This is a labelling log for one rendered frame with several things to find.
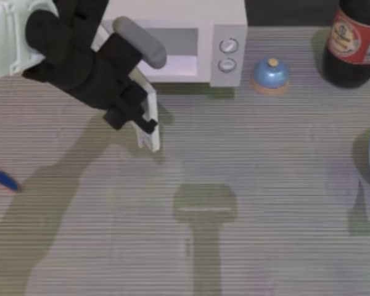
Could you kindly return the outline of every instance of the wooden knob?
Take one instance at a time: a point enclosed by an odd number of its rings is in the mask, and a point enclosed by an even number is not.
[[[277,59],[269,59],[268,64],[270,67],[277,67],[278,66],[278,60]]]

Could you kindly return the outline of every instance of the blue handle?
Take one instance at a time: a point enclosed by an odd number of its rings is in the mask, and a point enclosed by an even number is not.
[[[11,178],[8,174],[0,170],[0,185],[12,190],[19,191],[20,186],[16,180]]]

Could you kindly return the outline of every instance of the white toy microwave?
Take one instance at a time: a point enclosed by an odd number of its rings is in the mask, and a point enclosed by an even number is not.
[[[166,47],[162,69],[138,65],[150,82],[240,85],[248,31],[244,0],[110,0],[102,21],[106,34],[120,16]]]

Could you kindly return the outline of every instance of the bottle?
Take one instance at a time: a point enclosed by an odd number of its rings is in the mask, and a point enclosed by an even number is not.
[[[341,88],[359,88],[370,79],[370,0],[340,0],[322,71]]]

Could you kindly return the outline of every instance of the table surface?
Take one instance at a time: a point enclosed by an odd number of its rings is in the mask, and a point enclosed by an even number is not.
[[[325,28],[253,28],[242,86],[156,85],[163,149],[52,86],[0,80],[0,295],[370,296],[370,82]],[[290,88],[249,85],[285,60]]]

